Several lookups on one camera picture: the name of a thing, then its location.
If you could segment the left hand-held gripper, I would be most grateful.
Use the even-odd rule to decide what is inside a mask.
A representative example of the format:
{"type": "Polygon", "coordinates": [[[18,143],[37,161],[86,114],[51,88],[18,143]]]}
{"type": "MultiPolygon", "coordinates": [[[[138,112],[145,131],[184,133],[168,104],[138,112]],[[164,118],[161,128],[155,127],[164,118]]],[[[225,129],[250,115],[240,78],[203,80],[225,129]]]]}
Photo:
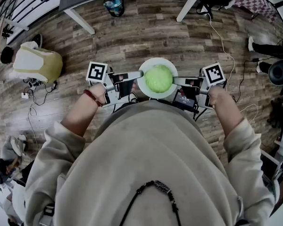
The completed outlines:
{"type": "Polygon", "coordinates": [[[107,107],[128,102],[132,80],[141,77],[143,77],[143,71],[115,74],[107,64],[89,62],[86,80],[90,86],[97,83],[103,85],[105,89],[103,107],[107,107]]]}

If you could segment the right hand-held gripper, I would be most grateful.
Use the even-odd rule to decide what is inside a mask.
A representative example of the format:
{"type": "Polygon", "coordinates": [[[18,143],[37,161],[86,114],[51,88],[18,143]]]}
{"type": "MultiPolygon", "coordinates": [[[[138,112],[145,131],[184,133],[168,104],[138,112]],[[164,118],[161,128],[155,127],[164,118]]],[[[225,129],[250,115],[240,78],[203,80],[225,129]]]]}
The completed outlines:
{"type": "Polygon", "coordinates": [[[174,77],[173,84],[193,88],[198,106],[205,109],[213,109],[213,106],[210,104],[209,90],[215,85],[225,88],[226,78],[220,63],[215,63],[202,68],[198,77],[190,77],[188,79],[185,77],[174,77]]]}

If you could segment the green cabbage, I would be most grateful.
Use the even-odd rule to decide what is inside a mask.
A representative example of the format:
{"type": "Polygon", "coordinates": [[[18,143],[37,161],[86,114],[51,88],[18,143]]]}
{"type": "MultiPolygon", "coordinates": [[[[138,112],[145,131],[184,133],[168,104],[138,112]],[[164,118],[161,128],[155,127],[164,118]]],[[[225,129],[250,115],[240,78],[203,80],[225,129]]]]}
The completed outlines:
{"type": "Polygon", "coordinates": [[[165,65],[155,65],[145,73],[144,78],[148,88],[155,93],[164,93],[173,84],[172,72],[165,65]]]}

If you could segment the white round plate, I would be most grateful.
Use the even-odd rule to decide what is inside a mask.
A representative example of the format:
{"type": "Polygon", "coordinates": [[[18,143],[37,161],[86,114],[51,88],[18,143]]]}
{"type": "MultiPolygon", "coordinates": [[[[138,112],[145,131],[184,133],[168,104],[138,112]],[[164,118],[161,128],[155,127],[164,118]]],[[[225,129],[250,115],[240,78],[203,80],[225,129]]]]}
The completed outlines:
{"type": "Polygon", "coordinates": [[[155,93],[151,91],[145,83],[144,75],[148,70],[153,68],[155,65],[165,65],[171,70],[173,78],[178,76],[177,69],[170,61],[164,58],[155,57],[155,58],[148,59],[140,66],[139,71],[143,71],[143,77],[138,78],[137,83],[138,83],[139,89],[146,96],[151,97],[153,99],[163,99],[171,95],[175,91],[177,85],[172,84],[169,90],[164,93],[155,93]]]}

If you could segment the person's left forearm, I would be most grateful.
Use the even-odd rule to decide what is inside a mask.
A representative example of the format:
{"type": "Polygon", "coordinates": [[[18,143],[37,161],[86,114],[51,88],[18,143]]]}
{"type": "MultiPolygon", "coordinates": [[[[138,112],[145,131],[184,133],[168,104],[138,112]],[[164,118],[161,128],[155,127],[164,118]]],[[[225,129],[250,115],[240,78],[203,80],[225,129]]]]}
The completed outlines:
{"type": "Polygon", "coordinates": [[[61,121],[61,124],[74,134],[83,137],[88,126],[90,125],[95,113],[99,107],[98,103],[104,105],[106,103],[104,94],[105,87],[101,83],[97,83],[86,89],[87,93],[83,93],[70,112],[61,121]]]}

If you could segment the person's right forearm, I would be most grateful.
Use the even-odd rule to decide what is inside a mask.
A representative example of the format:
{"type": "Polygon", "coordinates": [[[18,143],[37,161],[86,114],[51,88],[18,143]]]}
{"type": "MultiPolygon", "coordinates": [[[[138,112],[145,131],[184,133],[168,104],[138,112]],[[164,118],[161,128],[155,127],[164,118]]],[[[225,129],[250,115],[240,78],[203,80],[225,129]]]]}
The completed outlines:
{"type": "Polygon", "coordinates": [[[221,86],[218,87],[221,88],[222,91],[219,94],[218,102],[214,109],[223,128],[225,138],[227,138],[232,130],[243,121],[243,116],[231,95],[221,86]]]}

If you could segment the person's right hand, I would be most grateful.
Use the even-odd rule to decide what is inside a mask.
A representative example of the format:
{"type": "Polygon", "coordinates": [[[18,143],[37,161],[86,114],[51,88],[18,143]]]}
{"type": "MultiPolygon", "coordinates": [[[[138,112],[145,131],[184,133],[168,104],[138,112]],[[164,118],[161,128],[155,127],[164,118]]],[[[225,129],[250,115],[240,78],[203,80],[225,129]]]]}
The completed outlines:
{"type": "Polygon", "coordinates": [[[222,89],[219,88],[218,86],[217,87],[213,87],[210,90],[210,92],[209,92],[210,104],[212,105],[212,107],[215,107],[215,105],[217,104],[218,98],[219,98],[219,94],[220,94],[221,91],[222,91],[222,89]]]}

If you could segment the black device with screen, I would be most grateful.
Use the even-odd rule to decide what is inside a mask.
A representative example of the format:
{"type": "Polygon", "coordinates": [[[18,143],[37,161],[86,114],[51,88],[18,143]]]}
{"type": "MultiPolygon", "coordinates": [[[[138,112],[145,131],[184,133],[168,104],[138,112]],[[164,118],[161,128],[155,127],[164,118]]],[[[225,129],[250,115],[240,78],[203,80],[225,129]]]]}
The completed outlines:
{"type": "Polygon", "coordinates": [[[192,113],[196,113],[198,111],[195,100],[187,98],[182,89],[177,90],[172,101],[172,105],[181,110],[186,110],[192,113]]]}

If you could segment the black waste bin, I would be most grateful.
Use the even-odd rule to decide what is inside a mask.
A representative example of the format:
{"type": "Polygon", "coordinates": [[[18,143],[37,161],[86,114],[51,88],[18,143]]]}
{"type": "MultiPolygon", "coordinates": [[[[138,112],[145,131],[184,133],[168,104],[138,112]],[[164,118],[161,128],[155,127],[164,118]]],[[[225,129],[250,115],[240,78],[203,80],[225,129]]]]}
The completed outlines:
{"type": "Polygon", "coordinates": [[[113,17],[120,17],[125,11],[124,0],[104,0],[103,5],[113,17]]]}

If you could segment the purple white checkered cloth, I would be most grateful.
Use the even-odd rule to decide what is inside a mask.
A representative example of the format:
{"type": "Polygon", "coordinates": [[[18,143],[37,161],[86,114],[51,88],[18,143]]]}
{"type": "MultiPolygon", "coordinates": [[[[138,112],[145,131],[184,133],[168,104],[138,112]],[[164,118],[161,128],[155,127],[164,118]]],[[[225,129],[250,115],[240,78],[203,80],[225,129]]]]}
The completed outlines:
{"type": "Polygon", "coordinates": [[[253,14],[259,14],[274,22],[277,19],[277,11],[267,0],[234,0],[234,5],[244,7],[253,14]]]}

